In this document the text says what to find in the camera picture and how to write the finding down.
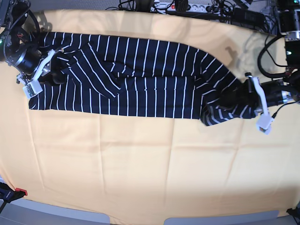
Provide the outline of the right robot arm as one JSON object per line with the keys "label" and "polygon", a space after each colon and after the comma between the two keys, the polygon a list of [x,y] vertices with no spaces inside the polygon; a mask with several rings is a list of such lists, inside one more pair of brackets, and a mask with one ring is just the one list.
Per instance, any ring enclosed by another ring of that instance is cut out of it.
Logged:
{"label": "right robot arm", "polygon": [[60,44],[42,44],[40,26],[30,10],[29,0],[0,2],[0,61],[19,71],[16,82],[27,84],[41,66],[40,84],[59,86],[66,82],[57,55],[63,52]]}

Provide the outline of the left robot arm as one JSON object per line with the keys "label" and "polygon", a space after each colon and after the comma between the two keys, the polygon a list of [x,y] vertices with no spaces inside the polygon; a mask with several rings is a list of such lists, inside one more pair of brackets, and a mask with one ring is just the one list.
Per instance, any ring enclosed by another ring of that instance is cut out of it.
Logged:
{"label": "left robot arm", "polygon": [[[268,78],[282,79],[287,86],[282,90],[291,94],[296,103],[300,102],[300,2],[298,0],[277,0],[277,22],[279,34],[260,51],[257,59],[259,71]],[[268,48],[277,40],[285,40],[285,72],[271,74],[262,67],[261,59]]]}

